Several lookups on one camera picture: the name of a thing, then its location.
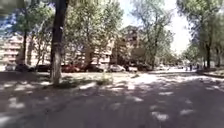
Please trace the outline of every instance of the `road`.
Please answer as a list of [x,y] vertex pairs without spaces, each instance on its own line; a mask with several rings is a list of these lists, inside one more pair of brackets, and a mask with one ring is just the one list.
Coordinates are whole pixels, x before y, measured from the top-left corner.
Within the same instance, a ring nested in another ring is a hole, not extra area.
[[223,128],[223,119],[223,80],[160,72],[86,90],[5,128]]

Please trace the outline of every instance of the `sky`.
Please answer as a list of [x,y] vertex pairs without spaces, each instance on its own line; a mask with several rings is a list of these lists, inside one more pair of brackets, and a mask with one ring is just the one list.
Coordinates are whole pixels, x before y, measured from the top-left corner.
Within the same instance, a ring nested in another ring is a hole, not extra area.
[[[128,25],[139,25],[139,22],[130,14],[133,9],[131,0],[119,0],[121,8],[124,10],[122,27]],[[174,40],[171,44],[171,50],[176,54],[181,54],[188,46],[190,34],[188,30],[188,22],[185,17],[181,17],[177,13],[176,0],[164,0],[166,10],[173,10],[171,24],[167,29],[174,33]]]

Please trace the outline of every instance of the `person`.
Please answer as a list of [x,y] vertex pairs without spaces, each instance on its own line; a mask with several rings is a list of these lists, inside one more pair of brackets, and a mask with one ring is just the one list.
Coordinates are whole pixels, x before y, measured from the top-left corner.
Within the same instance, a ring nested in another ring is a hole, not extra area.
[[192,64],[191,63],[190,63],[190,66],[189,67],[190,67],[190,71],[192,71]]
[[197,70],[199,70],[199,68],[200,68],[200,66],[199,66],[199,64],[197,63]]

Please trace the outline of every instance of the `car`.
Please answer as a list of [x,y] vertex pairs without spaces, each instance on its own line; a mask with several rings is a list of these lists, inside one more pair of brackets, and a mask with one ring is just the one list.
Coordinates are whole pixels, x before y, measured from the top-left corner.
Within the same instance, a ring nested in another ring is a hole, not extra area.
[[128,70],[130,72],[137,72],[138,71],[138,68],[137,67],[128,67]]
[[149,66],[141,64],[141,65],[137,65],[138,71],[150,71]]
[[16,68],[15,68],[15,71],[18,71],[18,72],[34,72],[35,68],[34,67],[29,67],[26,64],[17,64]]
[[83,69],[84,72],[103,72],[105,69],[99,65],[88,64]]
[[35,70],[37,72],[49,72],[50,71],[50,65],[37,65],[35,67]]
[[61,71],[65,73],[74,73],[74,72],[79,72],[80,68],[75,65],[62,65]]
[[111,65],[109,68],[110,72],[123,72],[125,71],[125,68],[120,65]]
[[157,67],[157,70],[169,70],[170,68],[168,66],[165,65],[160,65],[159,67]]
[[177,69],[184,69],[184,66],[178,65]]
[[15,71],[15,69],[16,69],[16,64],[9,63],[5,66],[5,71]]

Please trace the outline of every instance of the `sunlight patch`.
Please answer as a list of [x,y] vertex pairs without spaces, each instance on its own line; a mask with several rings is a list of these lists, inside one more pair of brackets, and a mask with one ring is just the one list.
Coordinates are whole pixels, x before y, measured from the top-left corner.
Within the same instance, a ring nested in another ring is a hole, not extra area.
[[133,100],[134,102],[142,102],[143,99],[136,97],[136,96],[127,96],[128,100]]
[[170,96],[172,94],[173,94],[173,92],[159,92],[159,95],[161,95],[161,96]]
[[24,103],[19,103],[16,97],[12,97],[9,99],[9,108],[13,109],[21,109],[25,107]]
[[156,118],[157,120],[162,121],[162,122],[169,119],[169,116],[167,114],[164,114],[161,112],[152,112],[151,114],[154,118]]
[[95,86],[96,86],[96,82],[92,82],[92,83],[80,86],[79,89],[80,90],[85,90],[85,89],[89,89],[89,88],[92,88],[92,87],[95,87]]
[[180,111],[180,115],[184,116],[184,115],[189,115],[191,113],[194,113],[194,110],[191,109],[184,109]]
[[0,127],[4,127],[7,122],[10,121],[10,117],[0,115]]

